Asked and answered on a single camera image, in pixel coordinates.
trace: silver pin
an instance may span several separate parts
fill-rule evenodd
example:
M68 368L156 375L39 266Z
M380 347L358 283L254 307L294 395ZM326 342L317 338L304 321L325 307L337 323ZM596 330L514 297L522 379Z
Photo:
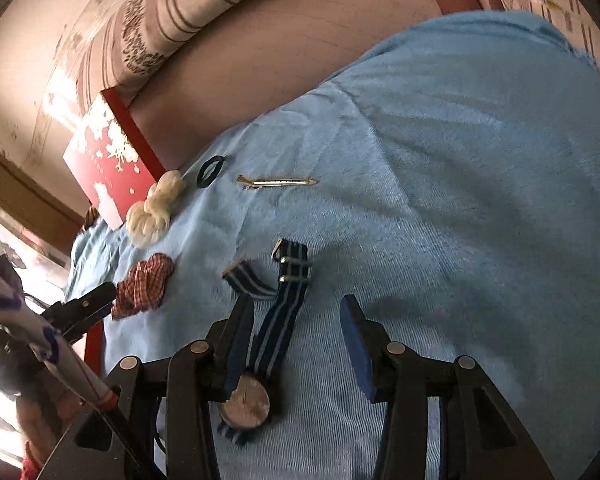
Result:
M238 184L243 184L244 189L260 189L261 187L279 187L279 186L314 186L318 184L317 180L312 178L258 178L252 179L244 175L238 175L236 179Z

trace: watch face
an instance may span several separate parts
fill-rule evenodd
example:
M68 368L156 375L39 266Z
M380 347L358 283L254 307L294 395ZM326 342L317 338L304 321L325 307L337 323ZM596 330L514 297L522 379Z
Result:
M219 413L234 430L254 430L269 416L269 394L254 377L241 375L238 387L227 402L220 405Z

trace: metal screw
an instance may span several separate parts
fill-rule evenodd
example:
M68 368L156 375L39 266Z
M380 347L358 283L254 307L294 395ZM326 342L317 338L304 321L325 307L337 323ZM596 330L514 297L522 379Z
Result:
M406 349L407 349L407 347L398 341L391 341L386 346L386 351L389 352L389 354L393 354L393 355L404 354L404 351Z
M204 352L209 350L209 343L207 343L203 339L198 339L197 341L191 343L191 346L189 348L194 354L203 354Z
M475 360L473 357L463 355L458 359L458 365L465 370L473 370L475 368Z
M138 359L129 355L120 361L120 368L123 370L132 370L138 365Z

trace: light blue fabric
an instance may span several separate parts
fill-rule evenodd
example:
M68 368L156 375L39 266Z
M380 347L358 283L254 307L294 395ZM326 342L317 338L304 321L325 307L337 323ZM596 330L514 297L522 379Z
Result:
M196 189L200 165L218 154L219 178ZM242 190L239 173L320 183ZM124 278L153 252L175 259L157 312L107 319L109 370L204 336L235 301L220 270L236 258L273 285L275 240L309 246L285 418L243 449L218 438L223 478L370 477L384 406L354 382L344 294L424 356L478 359L558 480L600 448L600 74L546 21L472 12L397 34L225 132L186 180L155 246L136 250L102 222L78 237L68 295ZM267 305L256 306L256 328Z

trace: red checkered fabric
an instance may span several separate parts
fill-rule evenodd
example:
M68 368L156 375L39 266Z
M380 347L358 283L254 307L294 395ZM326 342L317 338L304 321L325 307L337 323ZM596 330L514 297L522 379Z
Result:
M155 253L148 260L138 262L127 277L118 283L111 317L122 319L138 312L156 310L173 267L173 260L162 253Z

